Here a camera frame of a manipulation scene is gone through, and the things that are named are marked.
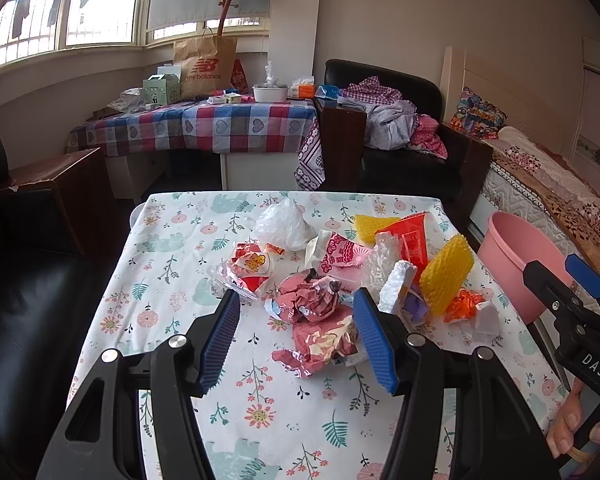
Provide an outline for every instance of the plastic bucket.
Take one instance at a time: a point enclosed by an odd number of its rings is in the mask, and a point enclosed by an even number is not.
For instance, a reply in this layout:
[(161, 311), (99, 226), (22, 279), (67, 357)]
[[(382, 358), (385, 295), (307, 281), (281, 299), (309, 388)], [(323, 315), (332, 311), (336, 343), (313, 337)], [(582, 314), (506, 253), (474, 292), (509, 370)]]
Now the plastic bucket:
[(478, 257), (525, 324), (533, 323), (545, 309), (522, 282), (526, 264), (539, 260), (565, 285), (573, 285), (573, 278), (564, 270), (564, 256), (558, 248), (542, 231), (511, 213), (496, 211), (489, 217)]

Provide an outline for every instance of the white bowl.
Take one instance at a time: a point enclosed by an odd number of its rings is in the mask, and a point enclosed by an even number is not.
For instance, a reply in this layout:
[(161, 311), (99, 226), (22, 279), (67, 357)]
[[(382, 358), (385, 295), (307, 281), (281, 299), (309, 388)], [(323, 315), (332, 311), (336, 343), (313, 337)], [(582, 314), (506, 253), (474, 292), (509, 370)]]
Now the white bowl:
[(253, 87), (253, 96), (258, 103), (279, 103), (286, 101), (288, 88), (257, 88)]

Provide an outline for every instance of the pillow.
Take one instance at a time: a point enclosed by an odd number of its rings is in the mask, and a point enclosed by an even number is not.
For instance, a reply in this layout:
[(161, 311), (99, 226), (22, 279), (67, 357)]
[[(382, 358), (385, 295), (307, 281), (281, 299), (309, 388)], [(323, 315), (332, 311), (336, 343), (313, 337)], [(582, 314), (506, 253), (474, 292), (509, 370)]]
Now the pillow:
[(497, 139), (505, 120), (506, 113), (465, 86), (451, 125), (478, 139)]
[(446, 147), (440, 136), (436, 133), (438, 121), (428, 115), (417, 114), (418, 126), (416, 126), (407, 148), (414, 152), (429, 153), (446, 160)]

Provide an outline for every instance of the black leather sofa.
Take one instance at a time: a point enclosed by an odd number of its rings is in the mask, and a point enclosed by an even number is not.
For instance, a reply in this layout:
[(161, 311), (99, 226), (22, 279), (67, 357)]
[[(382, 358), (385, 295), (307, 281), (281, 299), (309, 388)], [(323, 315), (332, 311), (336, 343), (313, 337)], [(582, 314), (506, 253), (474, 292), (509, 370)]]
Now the black leather sofa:
[[(11, 228), (23, 219), (43, 228)], [(35, 478), (103, 288), (51, 190), (0, 199), (0, 480)]]
[[(324, 83), (346, 88), (374, 75), (382, 85), (398, 89), (404, 99), (416, 106), (418, 113), (440, 122), (442, 94), (435, 84), (421, 77), (330, 59)], [(464, 230), (489, 170), (493, 149), (443, 124), (437, 133), (448, 151), (447, 160), (406, 149), (385, 151), (365, 147), (358, 190), (439, 198), (456, 228)]]

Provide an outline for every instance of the bed headboard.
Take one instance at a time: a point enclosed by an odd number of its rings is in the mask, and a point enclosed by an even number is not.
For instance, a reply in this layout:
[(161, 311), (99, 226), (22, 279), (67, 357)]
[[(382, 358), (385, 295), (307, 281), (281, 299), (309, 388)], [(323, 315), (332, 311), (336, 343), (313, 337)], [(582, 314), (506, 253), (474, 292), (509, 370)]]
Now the bed headboard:
[(508, 126), (514, 126), (552, 152), (560, 153), (561, 122), (542, 99), (477, 57), (448, 46), (440, 80), (444, 124), (448, 125), (456, 113), (465, 86), (506, 113)]

